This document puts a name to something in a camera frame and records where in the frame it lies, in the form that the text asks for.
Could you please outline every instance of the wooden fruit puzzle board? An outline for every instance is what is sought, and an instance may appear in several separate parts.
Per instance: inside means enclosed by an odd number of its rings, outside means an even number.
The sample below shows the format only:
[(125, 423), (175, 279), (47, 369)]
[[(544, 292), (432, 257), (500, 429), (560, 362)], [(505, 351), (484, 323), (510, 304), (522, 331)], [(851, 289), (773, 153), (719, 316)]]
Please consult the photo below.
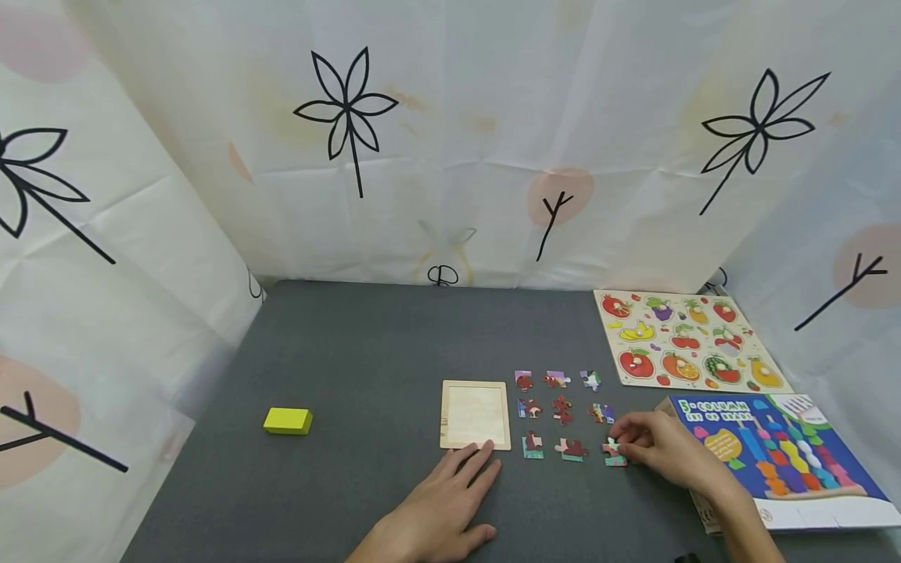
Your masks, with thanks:
[(792, 393), (731, 297), (596, 290), (628, 386)]

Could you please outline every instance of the black branch drawing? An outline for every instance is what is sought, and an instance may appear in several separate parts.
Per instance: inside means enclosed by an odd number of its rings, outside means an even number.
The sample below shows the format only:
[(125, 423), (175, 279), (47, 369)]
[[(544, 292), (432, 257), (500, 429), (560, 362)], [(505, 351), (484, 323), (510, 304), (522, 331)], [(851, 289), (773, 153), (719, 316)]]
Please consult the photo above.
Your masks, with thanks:
[[(442, 272), (445, 268), (450, 271), (451, 274), (453, 274), (453, 281), (451, 281), (450, 278), (444, 279), (443, 277), (441, 277)], [(457, 282), (460, 281), (460, 274), (457, 273), (457, 270), (451, 268), (446, 264), (441, 264), (440, 266), (432, 266), (431, 268), (429, 268), (426, 276), (428, 276), (429, 281), (433, 282), (438, 287), (455, 286)]]
[(542, 237), (542, 245), (540, 248), (538, 248), (538, 258), (535, 259), (536, 262), (538, 260), (542, 259), (542, 254), (544, 253), (544, 243), (548, 241), (548, 235), (551, 234), (551, 229), (554, 228), (554, 221), (557, 220), (557, 213), (560, 211), (560, 208), (564, 204), (566, 204), (569, 200), (571, 200), (573, 198), (573, 195), (571, 195), (570, 197), (567, 197), (566, 199), (564, 199), (565, 196), (566, 196), (566, 192), (561, 191), (560, 196), (557, 198), (557, 203), (554, 204), (553, 208), (551, 208), (551, 203), (548, 202), (548, 199), (546, 197), (542, 198), (542, 201), (544, 202), (544, 207), (548, 210), (548, 213), (551, 214), (551, 220), (548, 222), (548, 228), (544, 230), (544, 236)]
[(863, 254), (858, 252), (857, 260), (854, 262), (854, 273), (851, 274), (851, 282), (847, 286), (840, 289), (835, 295), (830, 297), (829, 300), (826, 301), (824, 304), (820, 305), (820, 308), (817, 309), (816, 311), (814, 311), (814, 313), (811, 314), (809, 317), (804, 319), (804, 322), (801, 322), (800, 324), (798, 324), (798, 326), (795, 327), (795, 332), (798, 332), (801, 329), (803, 329), (804, 327), (806, 327), (807, 324), (809, 324), (813, 319), (815, 319), (817, 316), (819, 316), (820, 313), (822, 313), (827, 308), (829, 308), (829, 305), (831, 305), (831, 304), (835, 303), (836, 301), (838, 301), (839, 299), (841, 299), (843, 295), (845, 295), (846, 293), (851, 291), (857, 284), (859, 284), (861, 281), (863, 281), (863, 279), (865, 277), (886, 275), (888, 273), (888, 270), (876, 269), (876, 266), (879, 265), (879, 262), (881, 262), (883, 258), (884, 257), (882, 257), (882, 256), (877, 256), (872, 262), (869, 263), (869, 266), (867, 266), (866, 268), (864, 268), (861, 271), (860, 270), (860, 261), (863, 260)]
[(319, 79), (319, 86), (328, 99), (307, 102), (295, 109), (294, 114), (311, 122), (333, 123), (329, 132), (329, 160), (336, 159), (344, 150), (344, 143), (350, 139), (350, 153), (357, 172), (357, 189), (362, 198), (363, 183), (359, 178), (356, 141), (378, 152), (376, 130), (369, 124), (367, 117), (384, 114), (397, 105), (397, 100), (377, 92), (365, 93), (369, 81), (369, 47), (359, 52), (343, 80), (329, 61), (315, 51), (310, 52), (313, 53), (313, 68)]
[(760, 165), (767, 157), (770, 141), (794, 139), (807, 135), (815, 129), (808, 120), (791, 117), (791, 115), (816, 94), (816, 91), (831, 74), (831, 72), (827, 72), (816, 77), (779, 100), (778, 78), (776, 78), (776, 73), (767, 68), (751, 96), (751, 111), (748, 117), (724, 115), (701, 123), (705, 129), (717, 137), (731, 139), (704, 164), (701, 174), (712, 172), (730, 163), (731, 166), (713, 195), (707, 200), (704, 208), (701, 209), (700, 215), (703, 215), (710, 204), (714, 202), (740, 162), (743, 161), (748, 173), (754, 175), (760, 170)]
[[(0, 226), (13, 235), (13, 238), (21, 237), (25, 230), (25, 224), (28, 222), (28, 198), (31, 198), (91, 247), (94, 252), (110, 264), (115, 264), (115, 260), (109, 254), (94, 244), (45, 199), (51, 197), (73, 204), (91, 201), (81, 190), (66, 180), (34, 166), (53, 156), (53, 153), (62, 146), (67, 134), (68, 130), (65, 129), (39, 127), (22, 129), (6, 137), (0, 137), (0, 172), (12, 184), (14, 197), (18, 204), (0, 209)], [(40, 146), (41, 141), (44, 143), (38, 152), (29, 154), (28, 149)]]
[(34, 402), (32, 401), (32, 394), (29, 393), (28, 391), (25, 391), (24, 396), (25, 396), (25, 410), (27, 411), (26, 413), (21, 413), (21, 412), (15, 410), (11, 406), (4, 405), (4, 406), (0, 406), (0, 414), (7, 416), (20, 424), (24, 424), (25, 426), (28, 426), (29, 428), (31, 428), (32, 430), (34, 430), (38, 433), (32, 434), (31, 436), (26, 436), (25, 438), (21, 438), (19, 440), (13, 440), (13, 441), (9, 441), (5, 444), (0, 444), (0, 451), (6, 451), (8, 449), (13, 449), (13, 448), (19, 448), (21, 446), (30, 444), (30, 443), (38, 441), (38, 440), (44, 440), (45, 438), (52, 438), (56, 441), (66, 444), (70, 448), (77, 449), (81, 453), (86, 454), (86, 455), (96, 459), (97, 461), (105, 463), (106, 465), (108, 465), (109, 467), (111, 467), (113, 469), (117, 469), (119, 471), (122, 471), (123, 473), (128, 471), (128, 468), (125, 465), (116, 461), (115, 459), (110, 458), (106, 454), (104, 454), (100, 451), (97, 451), (94, 448), (91, 448), (90, 446), (86, 445), (85, 443), (83, 443), (79, 440), (76, 440), (75, 438), (72, 438), (71, 436), (64, 434), (63, 432), (58, 431), (55, 428), (48, 426), (47, 424), (44, 424), (43, 422), (40, 422), (38, 420), (37, 413), (34, 411)]
[(247, 289), (250, 291), (251, 297), (254, 299), (262, 299), (263, 303), (266, 303), (266, 295), (263, 292), (263, 286), (261, 286), (259, 281), (257, 281), (257, 278), (251, 274), (250, 268), (247, 268)]

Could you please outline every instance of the finger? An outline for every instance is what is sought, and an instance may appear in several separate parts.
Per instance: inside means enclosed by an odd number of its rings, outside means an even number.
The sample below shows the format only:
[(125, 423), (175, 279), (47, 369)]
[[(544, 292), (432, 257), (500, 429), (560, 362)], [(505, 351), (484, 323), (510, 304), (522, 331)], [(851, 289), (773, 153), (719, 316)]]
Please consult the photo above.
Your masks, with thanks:
[(471, 481), (482, 466), (485, 465), (485, 462), (488, 461), (488, 458), (491, 457), (491, 452), (494, 450), (495, 443), (493, 440), (488, 440), (482, 444), (482, 449), (480, 449), (476, 455), (469, 458), (469, 461), (466, 462), (466, 465), (463, 466), (463, 469), (457, 474), (457, 479), (462, 481), (465, 486), (469, 486), (469, 481)]
[(441, 459), (438, 461), (438, 464), (435, 465), (435, 468), (432, 470), (432, 473), (429, 474), (427, 478), (431, 479), (437, 477), (444, 470), (444, 467), (447, 466), (448, 463), (451, 462), (451, 454), (453, 454), (453, 449), (446, 449), (444, 451), (444, 455), (441, 456)]
[(658, 426), (658, 423), (659, 418), (657, 412), (628, 413), (614, 423), (613, 428), (610, 429), (610, 435), (616, 438), (626, 429), (632, 428), (633, 426), (654, 431)]
[(654, 437), (651, 436), (650, 432), (645, 432), (637, 439), (633, 440), (632, 443), (642, 448), (649, 448), (654, 445)]
[(490, 524), (480, 524), (464, 531), (457, 539), (456, 553), (461, 559), (475, 551), (486, 541), (491, 541), (497, 535), (497, 528)]
[(630, 426), (625, 429), (623, 433), (619, 435), (619, 437), (615, 437), (616, 441), (621, 444), (628, 444), (638, 440), (642, 435), (644, 435), (646, 431), (641, 426)]
[(476, 451), (476, 442), (469, 444), (466, 448), (458, 449), (450, 455), (447, 465), (441, 469), (441, 477), (450, 479), (457, 473), (457, 468), (463, 461)]
[(624, 455), (629, 463), (651, 465), (653, 449), (643, 448), (636, 444), (620, 444), (619, 452)]
[(488, 494), (488, 490), (495, 483), (495, 479), (497, 479), (497, 474), (501, 472), (501, 460), (495, 459), (491, 462), (491, 465), (485, 471), (482, 471), (482, 475), (478, 476), (476, 482), (472, 484), (469, 488), (472, 491), (472, 494), (478, 499), (481, 503), (482, 499), (485, 498), (485, 495)]

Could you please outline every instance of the watermelon picture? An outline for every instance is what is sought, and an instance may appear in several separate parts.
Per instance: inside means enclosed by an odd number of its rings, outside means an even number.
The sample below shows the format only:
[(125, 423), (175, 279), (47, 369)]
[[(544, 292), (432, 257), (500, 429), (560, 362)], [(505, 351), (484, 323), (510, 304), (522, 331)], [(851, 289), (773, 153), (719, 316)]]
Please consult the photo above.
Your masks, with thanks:
[(707, 356), (704, 360), (704, 369), (713, 379), (729, 385), (737, 385), (742, 381), (742, 373), (729, 365), (729, 362), (719, 354)]

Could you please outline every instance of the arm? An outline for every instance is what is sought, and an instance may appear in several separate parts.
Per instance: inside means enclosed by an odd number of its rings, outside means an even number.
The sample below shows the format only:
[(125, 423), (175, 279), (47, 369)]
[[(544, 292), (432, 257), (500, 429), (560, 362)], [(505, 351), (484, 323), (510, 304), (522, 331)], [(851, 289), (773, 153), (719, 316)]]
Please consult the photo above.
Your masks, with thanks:
[(610, 435), (632, 463), (647, 465), (710, 501), (736, 563), (785, 563), (751, 495), (679, 421), (660, 411), (629, 413)]
[(501, 470), (495, 459), (477, 476), (494, 448), (489, 440), (478, 453), (476, 444), (449, 449), (406, 500), (378, 521), (346, 563), (451, 563), (494, 539), (494, 526), (467, 530)]

